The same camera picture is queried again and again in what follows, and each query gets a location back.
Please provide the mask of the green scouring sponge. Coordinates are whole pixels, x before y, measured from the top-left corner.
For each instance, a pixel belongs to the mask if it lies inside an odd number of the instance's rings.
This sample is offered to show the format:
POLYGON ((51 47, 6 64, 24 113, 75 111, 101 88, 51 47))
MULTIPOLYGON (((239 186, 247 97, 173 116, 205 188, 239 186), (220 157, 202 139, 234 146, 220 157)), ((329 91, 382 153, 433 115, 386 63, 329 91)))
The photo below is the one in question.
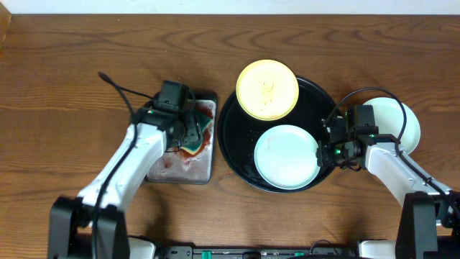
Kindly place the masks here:
POLYGON ((196 155, 206 141, 206 132, 212 123, 212 118, 195 110, 193 112, 194 123, 192 129, 187 131, 188 139, 183 140, 180 146, 189 155, 196 155))

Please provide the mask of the light green plate with red stain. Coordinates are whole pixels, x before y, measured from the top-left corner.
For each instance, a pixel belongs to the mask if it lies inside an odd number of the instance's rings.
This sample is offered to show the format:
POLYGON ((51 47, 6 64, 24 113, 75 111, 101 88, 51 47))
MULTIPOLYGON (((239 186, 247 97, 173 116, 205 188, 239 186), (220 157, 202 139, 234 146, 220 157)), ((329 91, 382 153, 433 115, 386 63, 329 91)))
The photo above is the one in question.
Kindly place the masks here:
POLYGON ((306 130, 289 124, 270 128, 254 148, 254 164, 269 185, 293 191, 318 176, 318 143, 306 130))

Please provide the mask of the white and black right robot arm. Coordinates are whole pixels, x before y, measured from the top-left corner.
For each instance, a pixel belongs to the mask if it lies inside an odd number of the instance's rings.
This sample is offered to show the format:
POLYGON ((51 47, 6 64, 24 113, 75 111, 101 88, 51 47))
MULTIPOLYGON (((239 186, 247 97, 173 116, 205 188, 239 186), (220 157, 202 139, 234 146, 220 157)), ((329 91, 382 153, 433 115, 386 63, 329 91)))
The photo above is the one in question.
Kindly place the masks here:
POLYGON ((318 144, 318 164, 367 170, 402 207, 396 239, 360 241, 358 258, 459 257, 459 192, 423 170, 372 115, 332 117, 323 126, 328 140, 318 144))

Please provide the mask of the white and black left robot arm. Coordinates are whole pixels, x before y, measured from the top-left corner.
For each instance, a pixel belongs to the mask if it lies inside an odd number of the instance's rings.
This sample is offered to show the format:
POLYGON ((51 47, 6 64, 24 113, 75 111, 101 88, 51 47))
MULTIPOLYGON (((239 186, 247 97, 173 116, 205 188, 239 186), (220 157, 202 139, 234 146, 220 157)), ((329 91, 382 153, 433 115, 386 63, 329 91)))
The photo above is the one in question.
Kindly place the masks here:
POLYGON ((154 258, 157 246, 127 233, 125 211, 150 168, 170 149, 200 147, 213 118, 192 104, 143 106, 103 170, 50 211, 49 258, 154 258))

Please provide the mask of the black rectangular soapy water tray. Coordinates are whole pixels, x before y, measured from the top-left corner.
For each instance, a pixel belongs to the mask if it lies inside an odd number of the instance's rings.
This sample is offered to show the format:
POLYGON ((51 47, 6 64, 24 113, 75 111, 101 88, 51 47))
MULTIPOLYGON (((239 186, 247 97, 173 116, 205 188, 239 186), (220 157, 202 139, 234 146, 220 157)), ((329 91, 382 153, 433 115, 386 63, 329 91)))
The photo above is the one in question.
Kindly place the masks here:
POLYGON ((195 96, 203 142, 165 153, 150 168, 147 181, 198 185, 209 182, 213 165, 217 95, 214 92, 198 92, 195 96))

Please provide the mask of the black round tray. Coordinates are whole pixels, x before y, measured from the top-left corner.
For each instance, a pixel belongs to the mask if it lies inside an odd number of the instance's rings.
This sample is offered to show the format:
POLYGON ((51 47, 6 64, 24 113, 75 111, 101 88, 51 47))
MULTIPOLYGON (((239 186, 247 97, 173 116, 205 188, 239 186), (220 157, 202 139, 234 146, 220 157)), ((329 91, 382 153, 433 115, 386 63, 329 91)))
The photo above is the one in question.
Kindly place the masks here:
POLYGON ((264 180, 254 163, 254 149, 264 132, 275 126, 290 124, 304 129, 315 140, 329 140, 322 120, 327 118, 336 103, 318 84, 301 76, 296 78, 298 101, 294 109, 281 119, 267 122, 249 116, 241 108, 236 93, 229 96, 219 115, 217 136, 225 161, 240 178, 263 191, 284 192, 264 180))

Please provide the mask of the yellow round plate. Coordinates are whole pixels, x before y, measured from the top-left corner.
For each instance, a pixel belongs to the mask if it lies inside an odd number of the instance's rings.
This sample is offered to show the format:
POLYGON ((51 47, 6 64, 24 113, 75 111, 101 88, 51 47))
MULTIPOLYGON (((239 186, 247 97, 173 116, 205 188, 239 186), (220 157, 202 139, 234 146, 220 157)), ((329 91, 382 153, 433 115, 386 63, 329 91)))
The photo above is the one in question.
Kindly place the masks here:
POLYGON ((299 97, 299 83, 285 64, 276 60, 250 63, 239 74, 236 97, 251 117, 274 121, 289 114, 299 97))

